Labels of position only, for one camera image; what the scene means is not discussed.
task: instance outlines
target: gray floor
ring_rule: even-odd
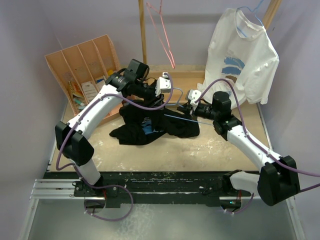
[[[105,209],[116,218],[129,209]],[[123,221],[105,222],[84,214],[83,200],[40,200],[30,240],[295,240],[286,202],[273,207],[253,200],[231,216],[204,205],[135,205]]]

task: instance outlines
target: purple-gray wall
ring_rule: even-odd
[[[0,239],[16,240],[66,102],[44,58],[61,49],[37,0],[0,1]]]
[[[63,48],[108,34],[121,64],[142,61],[138,0],[39,0]],[[242,5],[254,9],[260,0],[164,0],[163,20],[177,64],[205,65],[216,23],[226,8]],[[160,0],[149,1],[156,8]],[[268,7],[265,0],[257,14]],[[250,12],[243,10],[247,16]],[[152,10],[157,23],[159,16]],[[147,9],[144,9],[149,64],[170,62],[159,42]]]
[[[297,167],[320,173],[320,2],[285,1],[270,39],[279,54],[263,116],[276,152],[291,155]],[[299,175],[301,188],[320,182]],[[320,188],[298,194],[299,217],[309,240],[319,239]]]

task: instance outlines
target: wooden table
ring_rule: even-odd
[[[245,102],[241,106],[245,125],[262,143],[268,146],[265,129],[260,118],[258,106]],[[233,114],[239,117],[238,110]],[[65,111],[63,122],[73,117],[71,106]],[[211,120],[198,119],[212,123]],[[244,171],[257,170],[255,165],[235,146],[217,135],[213,126],[200,124],[200,135],[193,138],[178,138],[168,134],[144,146],[119,145],[109,133],[124,124],[118,117],[96,128],[89,142],[94,147],[93,161],[99,171]],[[56,171],[58,150],[52,159],[52,172]],[[60,165],[69,163],[62,156]],[[64,169],[73,172],[72,167]]]

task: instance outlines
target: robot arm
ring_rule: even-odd
[[[164,96],[162,93],[170,92],[171,84],[165,78],[165,74],[151,85],[144,83],[143,80],[139,80],[144,79],[148,71],[149,67],[146,64],[133,59],[128,68],[122,70],[124,72],[123,75],[120,75],[120,72],[113,73],[107,79],[106,85],[102,87],[98,95],[81,113],[67,124],[59,122],[55,126],[56,142],[59,150],[67,134],[75,126],[62,153],[75,164],[77,170],[89,184],[99,187],[102,185],[103,179],[92,160],[94,149],[88,142],[88,139],[101,120],[122,102],[120,97],[125,98],[135,95],[144,99],[143,104],[146,107],[156,107],[163,103]],[[113,95],[102,98],[102,96],[107,94]]]
[[[186,114],[211,119],[215,131],[226,141],[240,149],[256,166],[259,174],[241,170],[230,172],[224,176],[225,191],[236,189],[259,194],[269,206],[273,206],[300,192],[298,174],[278,165],[268,155],[274,156],[281,163],[297,168],[290,156],[281,157],[256,139],[248,130],[246,133],[242,122],[231,114],[231,101],[226,92],[214,93],[212,104],[196,102],[201,95],[198,90],[190,90],[186,99],[188,103],[178,110]]]

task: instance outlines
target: wooden pole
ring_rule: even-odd
[[[262,23],[266,30],[270,27],[270,24],[272,23],[272,20],[274,19],[278,8],[280,7],[282,0],[271,0],[268,6],[268,9],[266,10],[264,17],[262,19]]]
[[[144,0],[139,1],[139,15],[140,15],[140,31],[141,31],[141,43],[142,43],[142,56],[143,63],[147,64],[147,43],[146,43],[146,26],[145,26],[145,11]]]

